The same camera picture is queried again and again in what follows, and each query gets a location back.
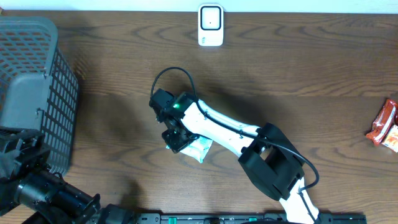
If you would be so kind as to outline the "teal wet wipes packet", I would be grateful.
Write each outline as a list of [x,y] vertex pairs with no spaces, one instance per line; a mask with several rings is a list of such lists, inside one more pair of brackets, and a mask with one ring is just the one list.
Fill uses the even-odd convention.
[[185,154],[196,159],[199,163],[203,162],[213,144],[213,140],[203,136],[168,135],[164,137],[164,141],[166,148],[170,149],[174,154]]

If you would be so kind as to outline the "red Topps candy bar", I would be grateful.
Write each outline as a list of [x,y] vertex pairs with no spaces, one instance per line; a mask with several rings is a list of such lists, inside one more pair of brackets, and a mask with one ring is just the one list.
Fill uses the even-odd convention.
[[397,124],[397,103],[394,100],[387,99],[381,108],[376,119],[373,121],[371,131],[366,134],[375,146],[382,143],[388,134],[388,131],[394,124]]

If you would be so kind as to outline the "orange Kleenex tissue pack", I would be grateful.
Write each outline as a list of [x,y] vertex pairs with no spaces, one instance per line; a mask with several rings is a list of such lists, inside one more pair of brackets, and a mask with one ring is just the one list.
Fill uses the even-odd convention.
[[398,152],[398,127],[393,124],[386,134],[382,145],[388,147],[394,152]]

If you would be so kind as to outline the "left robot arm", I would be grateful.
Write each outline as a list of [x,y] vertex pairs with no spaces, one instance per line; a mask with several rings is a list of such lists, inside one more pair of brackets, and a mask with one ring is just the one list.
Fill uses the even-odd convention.
[[52,173],[51,150],[36,130],[1,130],[1,215],[19,205],[34,210],[26,223],[135,223],[134,212],[113,204],[100,205]]

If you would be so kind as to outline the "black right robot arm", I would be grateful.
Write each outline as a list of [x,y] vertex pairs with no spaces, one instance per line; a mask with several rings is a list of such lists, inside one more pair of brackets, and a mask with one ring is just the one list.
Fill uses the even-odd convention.
[[162,138],[173,153],[203,162],[216,142],[237,156],[257,189],[280,202],[288,222],[321,222],[305,185],[303,165],[309,161],[278,127],[266,123],[260,128],[233,120],[189,93],[176,97],[158,89],[151,92],[149,106],[156,120],[166,125]]

